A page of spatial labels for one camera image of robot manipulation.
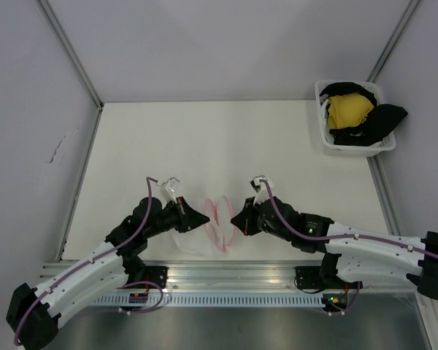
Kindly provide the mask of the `white pink mesh laundry bag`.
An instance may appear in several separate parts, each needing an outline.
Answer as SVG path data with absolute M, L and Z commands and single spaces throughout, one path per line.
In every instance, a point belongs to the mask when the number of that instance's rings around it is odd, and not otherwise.
M 177 248 L 188 254 L 203 257 L 219 257 L 226 254 L 233 244 L 237 229 L 231 224 L 234 210 L 226 196 L 216 201 L 207 198 L 194 198 L 188 202 L 190 207 L 207 216 L 210 221 L 188 233 L 173 232 Z

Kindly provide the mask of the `yellow bra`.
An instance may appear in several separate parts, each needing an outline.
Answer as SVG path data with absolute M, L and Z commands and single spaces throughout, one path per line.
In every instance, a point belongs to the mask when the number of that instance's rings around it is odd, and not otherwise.
M 330 100 L 328 123 L 332 130 L 357 127 L 374 109 L 368 98 L 357 93 L 332 96 L 328 99 Z

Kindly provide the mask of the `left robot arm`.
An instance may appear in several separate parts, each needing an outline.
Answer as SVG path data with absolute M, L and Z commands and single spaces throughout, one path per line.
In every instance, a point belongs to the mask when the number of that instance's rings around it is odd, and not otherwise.
M 103 294 L 151 284 L 139 257 L 148 239 L 170 230 L 187 233 L 209 220 L 182 197 L 167 204 L 143 198 L 87 257 L 35 287 L 24 283 L 15 289 L 6 315 L 15 344 L 43 349 L 73 316 Z

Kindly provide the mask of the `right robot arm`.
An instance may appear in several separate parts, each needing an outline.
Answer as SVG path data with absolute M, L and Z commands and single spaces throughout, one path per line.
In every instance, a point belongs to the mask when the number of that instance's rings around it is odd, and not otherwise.
M 268 233 L 306 253 L 321 253 L 321 284 L 415 286 L 438 300 L 438 233 L 423 238 L 356 230 L 328 217 L 299 213 L 278 198 L 248 198 L 231 224 L 246 236 Z

